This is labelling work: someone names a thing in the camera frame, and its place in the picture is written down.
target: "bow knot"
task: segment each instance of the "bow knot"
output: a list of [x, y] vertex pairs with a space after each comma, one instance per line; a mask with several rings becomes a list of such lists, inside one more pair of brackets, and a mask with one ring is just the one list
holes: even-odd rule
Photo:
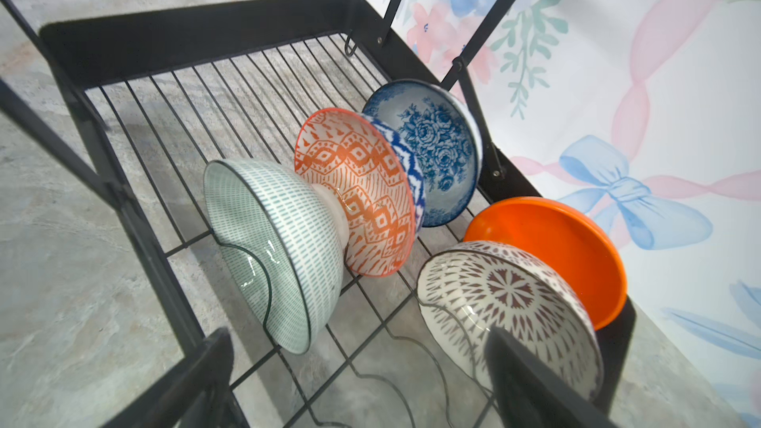
[[631, 178], [626, 157], [600, 138], [579, 139], [560, 156], [559, 163], [574, 178], [595, 186], [560, 202], [587, 214], [605, 194], [613, 198], [614, 203], [594, 217], [606, 233], [619, 213], [634, 243], [646, 250], [700, 243], [713, 231], [711, 222], [698, 210], [655, 197], [650, 188]]

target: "orange bowl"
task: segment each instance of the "orange bowl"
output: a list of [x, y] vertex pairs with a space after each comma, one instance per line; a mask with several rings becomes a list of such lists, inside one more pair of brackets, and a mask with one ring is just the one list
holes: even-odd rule
[[476, 215], [466, 242], [507, 243], [547, 263], [584, 303], [595, 330], [616, 318], [626, 303], [621, 257], [602, 228], [568, 205], [538, 197], [497, 202]]

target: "blue and white bowl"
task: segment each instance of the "blue and white bowl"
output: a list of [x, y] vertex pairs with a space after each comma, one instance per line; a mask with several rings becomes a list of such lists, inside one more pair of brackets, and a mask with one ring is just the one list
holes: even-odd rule
[[419, 232], [423, 226], [423, 214], [425, 212], [425, 188], [423, 170], [420, 168], [418, 158], [415, 157], [415, 153], [407, 144], [407, 141], [396, 132], [391, 126], [386, 124], [380, 119], [369, 118], [370, 124], [378, 129], [378, 132], [383, 134], [391, 147], [396, 153], [396, 157], [399, 158], [399, 162], [404, 167], [404, 172], [407, 174], [407, 182], [409, 182], [409, 188], [413, 191], [413, 201], [415, 203], [415, 232]]
[[448, 224], [470, 203], [481, 170], [482, 142], [475, 120], [452, 94], [418, 80], [379, 88], [362, 113], [393, 128], [423, 170], [423, 226]]

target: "bowl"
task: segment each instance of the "bowl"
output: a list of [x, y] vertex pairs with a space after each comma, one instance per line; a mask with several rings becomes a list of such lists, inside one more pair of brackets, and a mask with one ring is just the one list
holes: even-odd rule
[[470, 203], [480, 174], [481, 135], [470, 112], [449, 92], [417, 80], [379, 88], [362, 113], [391, 126], [423, 170], [423, 226], [448, 224]]
[[399, 158], [399, 162], [404, 168], [404, 173], [407, 175], [407, 182], [409, 188], [413, 191], [413, 203], [415, 205], [415, 232], [419, 232], [423, 226], [423, 214], [425, 213], [425, 186], [423, 178], [423, 170], [420, 168], [418, 158], [415, 157], [415, 153], [407, 144], [407, 141], [397, 133], [391, 126], [386, 124], [380, 119], [369, 118], [370, 124], [378, 129], [378, 132], [383, 134], [391, 147], [396, 153], [396, 157]]
[[203, 186], [214, 238], [249, 307], [277, 344], [306, 352], [341, 290], [343, 250], [329, 208], [274, 162], [212, 161]]
[[484, 388], [491, 390], [484, 347], [498, 326], [583, 398], [600, 391], [603, 359], [584, 306], [532, 254], [502, 243], [459, 243], [425, 263], [417, 292], [434, 339]]
[[463, 241], [491, 240], [536, 255], [584, 303], [595, 329], [613, 322], [626, 303], [626, 273], [613, 242], [592, 219], [538, 197], [500, 201], [476, 215]]
[[342, 205], [351, 271], [383, 277], [402, 268], [415, 241], [413, 191], [394, 148], [373, 124], [345, 109], [314, 113], [296, 140], [294, 168]]

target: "wire rack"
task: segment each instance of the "wire rack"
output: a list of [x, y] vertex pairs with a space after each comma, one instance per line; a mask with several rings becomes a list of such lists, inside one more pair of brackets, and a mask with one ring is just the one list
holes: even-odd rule
[[[111, 128], [109, 140], [175, 273], [182, 273], [178, 265], [196, 247], [196, 258], [217, 254], [203, 202], [206, 163], [253, 157], [293, 168], [294, 142], [312, 113], [326, 107], [360, 111], [389, 80], [361, 51], [347, 57], [346, 41], [344, 34], [327, 34], [86, 91]], [[478, 427], [485, 421], [499, 426], [491, 394], [438, 348], [415, 302], [423, 262], [461, 241], [467, 224], [486, 205], [477, 192], [452, 223], [423, 229], [410, 260], [393, 276], [371, 279], [346, 270], [327, 336], [318, 338], [319, 347], [307, 356], [283, 351], [256, 322], [243, 328], [261, 333], [255, 347], [242, 341], [256, 338], [233, 337], [236, 355], [258, 356], [250, 361], [243, 356], [233, 369], [231, 390], [249, 421], [255, 426], [262, 415], [245, 389], [258, 373], [271, 398], [279, 397], [274, 403], [285, 427], [352, 426], [359, 414], [381, 416], [394, 426]], [[227, 276], [218, 255], [214, 262], [217, 267], [207, 271]], [[238, 304], [245, 305], [242, 297]], [[378, 342], [383, 333], [387, 338]], [[269, 349], [261, 345], [267, 340]], [[331, 349], [339, 357], [321, 358]], [[386, 353], [382, 361], [374, 359], [379, 352]], [[415, 361], [422, 365], [410, 370]], [[354, 381], [347, 378], [352, 374]], [[375, 399], [352, 396], [370, 389], [358, 388], [359, 379], [375, 387]], [[324, 397], [332, 400], [323, 402]]]

